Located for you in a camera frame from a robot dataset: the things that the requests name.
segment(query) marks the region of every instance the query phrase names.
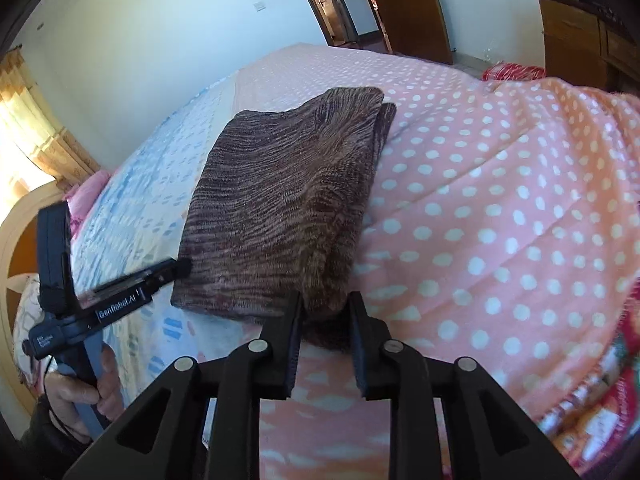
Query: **person's arm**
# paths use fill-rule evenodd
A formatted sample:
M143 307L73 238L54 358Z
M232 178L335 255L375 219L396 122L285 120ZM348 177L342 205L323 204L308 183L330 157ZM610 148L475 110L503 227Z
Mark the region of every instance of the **person's arm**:
M74 403L97 404L109 420L124 410L115 355L107 345L102 350L102 368L97 389L56 372L45 377L47 397L38 400L20 446L49 480L60 480L90 444Z

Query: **headboard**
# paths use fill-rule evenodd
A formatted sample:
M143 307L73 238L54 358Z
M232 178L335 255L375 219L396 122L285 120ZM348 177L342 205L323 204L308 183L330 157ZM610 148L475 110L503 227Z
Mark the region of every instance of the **headboard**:
M36 217L38 211L62 199L55 182L34 189L14 205L0 224L0 372L28 413L35 398L20 384L14 365L14 321L20 294L7 288L11 276L38 272L36 264Z

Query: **drawer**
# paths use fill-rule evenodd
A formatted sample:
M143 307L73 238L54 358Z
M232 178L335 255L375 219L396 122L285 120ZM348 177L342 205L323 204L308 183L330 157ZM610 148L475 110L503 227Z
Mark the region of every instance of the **drawer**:
M559 77L575 86L608 90L610 70L598 54L576 48L573 43L545 34L545 65L549 77Z
M640 74L640 51L637 45L608 30L607 47L610 60L617 61L625 68L630 68L636 74Z
M545 34L600 54L600 29L593 14L552 0L540 0Z

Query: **device handle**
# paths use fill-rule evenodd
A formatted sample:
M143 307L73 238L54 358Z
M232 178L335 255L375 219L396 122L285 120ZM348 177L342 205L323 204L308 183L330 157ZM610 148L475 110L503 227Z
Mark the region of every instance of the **device handle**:
M90 384L95 388L98 379L102 376L101 354L102 331L86 338L83 345L78 344L74 348L56 356L58 372L66 376L76 377L83 383ZM93 440L96 440L109 426L109 419L98 412L95 405L75 404L75 406L80 418L89 430L89 435Z

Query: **polka dot blanket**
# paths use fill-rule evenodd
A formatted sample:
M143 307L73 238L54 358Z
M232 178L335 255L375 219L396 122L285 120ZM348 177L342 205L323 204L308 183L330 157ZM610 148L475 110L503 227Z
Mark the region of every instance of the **polka dot blanket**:
M234 107L286 110L335 86L398 106L353 290L395 338L475 357L557 431L558 406L606 366L640 269L640 103L297 45L242 69ZM385 477L388 405L358 400L348 356L305 346L292 401L263 402L261 428L266 478Z

